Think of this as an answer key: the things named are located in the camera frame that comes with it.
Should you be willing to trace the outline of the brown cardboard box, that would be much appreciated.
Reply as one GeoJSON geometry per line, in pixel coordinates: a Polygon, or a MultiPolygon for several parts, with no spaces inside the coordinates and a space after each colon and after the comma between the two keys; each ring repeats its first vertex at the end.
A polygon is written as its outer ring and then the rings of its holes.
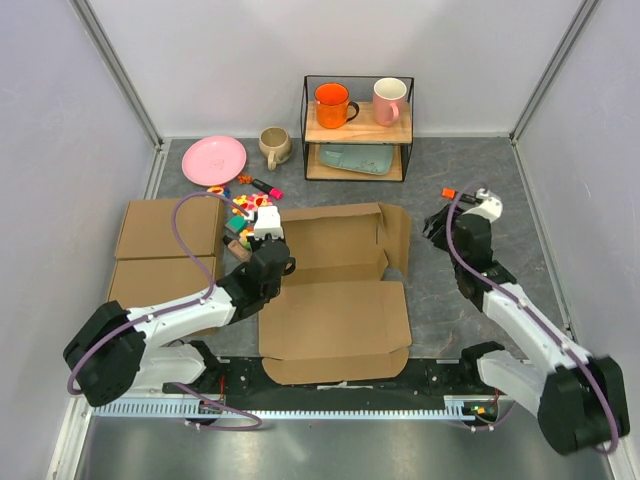
{"type": "Polygon", "coordinates": [[[295,271],[258,315],[259,353],[280,385],[393,378],[412,344],[404,285],[412,219],[374,202],[285,210],[295,271]]]}

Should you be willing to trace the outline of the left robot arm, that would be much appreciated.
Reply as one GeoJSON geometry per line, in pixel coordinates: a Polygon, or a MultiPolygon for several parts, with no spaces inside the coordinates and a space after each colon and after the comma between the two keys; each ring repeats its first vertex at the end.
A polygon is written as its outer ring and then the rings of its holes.
{"type": "Polygon", "coordinates": [[[249,261],[211,288],[147,307],[100,305],[63,351],[69,393],[101,407],[130,391],[169,383],[211,392],[220,378],[212,354],[173,341],[254,315],[279,295],[283,277],[295,267],[285,240],[267,237],[249,261]]]}

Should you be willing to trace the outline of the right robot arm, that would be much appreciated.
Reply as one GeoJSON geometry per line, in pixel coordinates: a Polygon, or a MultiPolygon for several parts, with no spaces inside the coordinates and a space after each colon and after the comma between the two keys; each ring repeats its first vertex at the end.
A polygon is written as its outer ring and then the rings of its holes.
{"type": "Polygon", "coordinates": [[[494,387],[509,396],[537,419],[561,455],[586,448],[610,455],[630,432],[622,369],[571,340],[494,260],[491,224],[499,215],[449,204],[426,218],[423,228],[424,237],[449,254],[461,294],[528,358],[521,363],[491,342],[469,347],[457,371],[459,384],[473,394],[494,387]]]}

